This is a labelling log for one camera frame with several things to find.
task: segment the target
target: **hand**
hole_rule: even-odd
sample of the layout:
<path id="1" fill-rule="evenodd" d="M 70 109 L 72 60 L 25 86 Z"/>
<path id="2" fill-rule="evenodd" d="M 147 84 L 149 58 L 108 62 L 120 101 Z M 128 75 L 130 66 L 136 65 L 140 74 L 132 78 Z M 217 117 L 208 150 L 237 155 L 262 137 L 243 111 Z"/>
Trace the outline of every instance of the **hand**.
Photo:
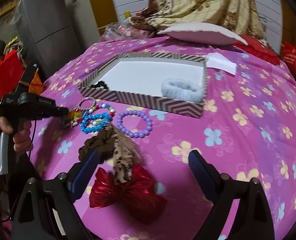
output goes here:
<path id="1" fill-rule="evenodd" d="M 30 128 L 31 121 L 24 122 L 24 130 L 16 133 L 14 135 L 14 150 L 18 153 L 22 153 L 25 151 L 30 151 L 33 148 L 31 139 L 30 139 Z M 0 133 L 5 132 L 7 134 L 11 134 L 13 129 L 5 117 L 0 117 Z"/>

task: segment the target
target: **red bow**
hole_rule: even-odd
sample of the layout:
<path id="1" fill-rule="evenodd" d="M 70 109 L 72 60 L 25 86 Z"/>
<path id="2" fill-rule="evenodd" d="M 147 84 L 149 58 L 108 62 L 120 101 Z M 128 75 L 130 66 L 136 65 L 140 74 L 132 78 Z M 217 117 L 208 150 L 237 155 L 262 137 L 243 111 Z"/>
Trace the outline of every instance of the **red bow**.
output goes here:
<path id="1" fill-rule="evenodd" d="M 143 224 L 150 224 L 163 212 L 167 200 L 155 193 L 155 181 L 141 166 L 132 168 L 131 181 L 114 185 L 108 173 L 99 168 L 91 189 L 91 208 L 103 208 L 122 202 L 130 215 Z"/>

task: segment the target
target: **refrigerator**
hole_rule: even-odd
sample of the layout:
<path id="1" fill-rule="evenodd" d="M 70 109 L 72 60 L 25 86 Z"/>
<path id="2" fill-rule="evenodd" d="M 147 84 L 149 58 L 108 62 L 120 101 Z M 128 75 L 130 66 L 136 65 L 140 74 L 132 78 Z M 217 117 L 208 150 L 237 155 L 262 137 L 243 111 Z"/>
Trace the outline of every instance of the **refrigerator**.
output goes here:
<path id="1" fill-rule="evenodd" d="M 82 50 L 64 0 L 21 0 L 16 29 L 45 81 Z"/>

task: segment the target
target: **white pillow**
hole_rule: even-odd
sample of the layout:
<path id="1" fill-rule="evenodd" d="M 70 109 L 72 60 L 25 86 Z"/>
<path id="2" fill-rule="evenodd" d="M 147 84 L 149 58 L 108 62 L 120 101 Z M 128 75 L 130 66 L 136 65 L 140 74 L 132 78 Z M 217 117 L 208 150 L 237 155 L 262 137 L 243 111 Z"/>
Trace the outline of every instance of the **white pillow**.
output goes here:
<path id="1" fill-rule="evenodd" d="M 209 45 L 229 45 L 238 41 L 248 43 L 238 34 L 211 23 L 178 23 L 174 24 L 158 34 L 167 34 L 181 41 L 191 41 Z"/>

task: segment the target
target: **bedsheet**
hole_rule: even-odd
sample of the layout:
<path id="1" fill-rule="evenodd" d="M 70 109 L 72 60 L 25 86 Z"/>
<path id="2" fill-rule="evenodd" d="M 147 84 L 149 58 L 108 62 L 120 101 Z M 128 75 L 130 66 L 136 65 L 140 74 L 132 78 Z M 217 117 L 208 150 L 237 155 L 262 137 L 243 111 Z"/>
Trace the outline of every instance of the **bedsheet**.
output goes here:
<path id="1" fill-rule="evenodd" d="M 200 119 L 110 102 L 117 113 L 136 109 L 152 119 L 151 134 L 133 140 L 139 145 L 145 168 L 156 179 L 156 192 L 168 204 L 150 225 L 131 218 L 119 204 L 92 209 L 89 193 L 93 175 L 75 203 L 85 226 L 105 240 L 192 239 L 211 209 L 187 164 L 189 152 L 198 149 L 219 172 L 243 181 L 260 179 L 276 240 L 281 240 L 296 220 L 296 83 L 286 65 L 272 65 L 231 47 L 203 47 L 168 37 L 101 42 L 49 78 L 43 95 L 55 99 L 59 106 L 72 108 L 83 98 L 78 84 L 94 69 L 115 54 L 138 51 L 217 52 L 237 63 L 237 74 L 208 69 L 208 93 Z M 130 116 L 124 124 L 133 131 L 145 125 Z M 78 161 L 78 149 L 91 136 L 78 127 L 64 130 L 56 118 L 38 121 L 32 162 L 44 179 L 52 179 Z M 112 170 L 111 161 L 100 166 Z M 236 209 L 235 203 L 220 240 L 229 234 Z"/>

